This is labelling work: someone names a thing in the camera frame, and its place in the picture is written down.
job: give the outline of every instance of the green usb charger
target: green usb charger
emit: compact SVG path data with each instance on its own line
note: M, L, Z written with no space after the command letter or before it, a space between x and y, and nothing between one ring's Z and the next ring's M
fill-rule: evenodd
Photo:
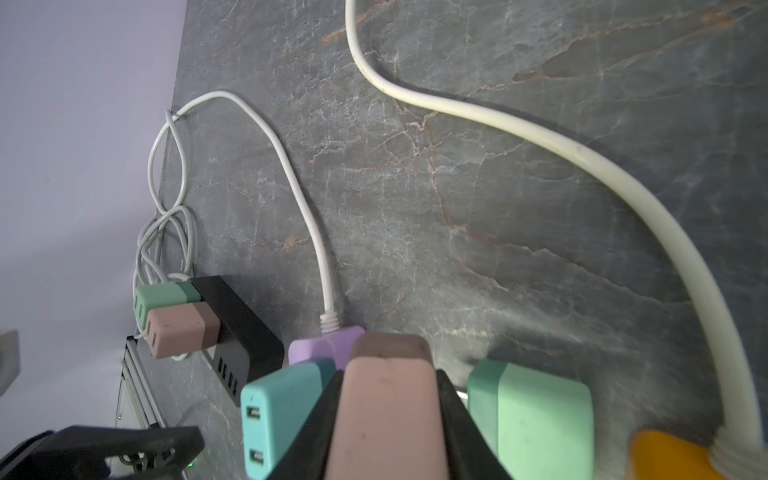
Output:
M164 306L176 306L183 303L195 303L202 301L200 292L192 285L192 282L155 283L154 285L142 285L136 288L134 295L134 313L138 319L138 325L143 332L147 325L147 314L150 310Z
M304 426L336 364L314 359L277 370L243 387L245 471L252 480L270 475Z
M482 360L467 393L469 414L512 478L592 479L594 413L585 384Z

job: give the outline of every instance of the purple plug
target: purple plug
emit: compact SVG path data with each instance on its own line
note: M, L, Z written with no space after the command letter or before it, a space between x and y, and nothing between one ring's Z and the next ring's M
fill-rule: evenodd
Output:
M288 365L315 359L332 359L338 370L349 362L352 345L366 331L361 326L347 326L325 335L298 339L288 347Z

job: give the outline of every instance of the usb charger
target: usb charger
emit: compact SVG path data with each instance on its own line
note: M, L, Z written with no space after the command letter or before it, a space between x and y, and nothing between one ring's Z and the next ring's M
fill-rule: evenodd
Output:
M331 359L287 366L243 387L245 469L252 480L272 472L336 371Z
M139 330L144 331L147 314L152 309L200 302L201 300L200 292L192 285L192 282L155 283L138 286L134 294L134 313Z
M512 478L592 478L594 414L584 383L485 359L467 393L470 415Z
M164 306L147 314L147 341L156 359L214 346L220 328L219 317L206 302Z

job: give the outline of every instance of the thick white power cord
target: thick white power cord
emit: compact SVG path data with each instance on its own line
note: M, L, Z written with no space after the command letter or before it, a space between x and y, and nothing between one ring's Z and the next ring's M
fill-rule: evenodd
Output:
M648 225L680 273L703 328L720 382L725 426L719 436L745 452L762 452L760 407L733 318L699 251L664 205L639 181L596 151L530 121L491 108L411 91L386 80L366 61L357 40L355 0L346 0L346 37L360 72L380 91L418 107L496 127L554 152L621 197Z
M296 198L296 203L299 204L299 210L301 211L302 217L304 217L304 221L306 222L306 226L310 231L310 237L312 238L312 243L315 247L315 253L317 255L317 263L320 268L320 282L323 287L323 303L325 304L325 313L320 316L320 331L322 333L330 333L338 330L339 316L336 313L336 309L334 307L331 271L330 265L328 263L326 247L323 243L323 236L321 235L320 229L317 226L315 217L312 215L310 206L306 202L306 198L304 197L304 193L301 190L299 181L296 178L296 173L293 171L293 167L288 160L288 155L283 148L283 144L280 143L280 139L277 137L275 132L268 125L268 123L258 115L258 113L256 113L245 101L228 91L212 91L205 95L201 95L200 97L195 98L180 108L175 115L171 115L169 111L166 111L165 125L163 125L163 127L160 129L160 133L157 134L157 137L154 140L154 144L152 145L152 149L149 153L149 161L147 162L147 182L149 183L149 190L152 194L155 207L161 215L156 220L150 220L146 225L144 225L144 228L142 228L141 232L139 233L136 251L136 271L134 273L134 294L136 287L140 285L164 283L170 280L185 281L189 280L190 276L194 275L193 261L195 222L191 212L182 204L184 202L184 197L187 195L187 189L189 187L189 166L187 162L187 155L185 154L184 147L181 144L181 139L176 129L175 122L199 104L213 100L214 98L226 98L234 102L238 107L242 108L243 111L254 122L256 122L256 124L267 135L267 137L270 139L270 142L272 143L272 146L277 152L277 157L280 159L280 163L283 165L283 170L285 171L286 177L288 177L288 183L290 184L293 196ZM174 138L174 141L176 142L176 146L179 150L179 157L181 159L181 186L173 206L166 210L162 204L162 201L160 200L160 195L154 186L152 170L154 165L154 156L157 153L157 148L160 146L163 137L169 129L171 135ZM177 215L181 215L183 217L184 223L187 226L186 230L184 229L182 223L176 218ZM165 227L169 222L174 226L176 230L176 233L179 237L179 242L181 244L182 254L184 256L180 273L166 273L163 271L160 265L161 249L159 242L157 241L158 239L162 238ZM154 252L152 253L150 250L153 245ZM146 327L142 331L141 326L138 325L138 319L137 326L140 330L140 333L135 337L139 339L146 335ZM186 357L186 354L174 357L174 359L183 359L184 357Z

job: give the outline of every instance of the black power strip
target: black power strip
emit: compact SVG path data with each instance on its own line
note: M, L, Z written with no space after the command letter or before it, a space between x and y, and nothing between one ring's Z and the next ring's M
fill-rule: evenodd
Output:
M283 366L283 343L220 276L191 281L221 320L214 356L205 351L204 355L239 407L240 391L247 383Z

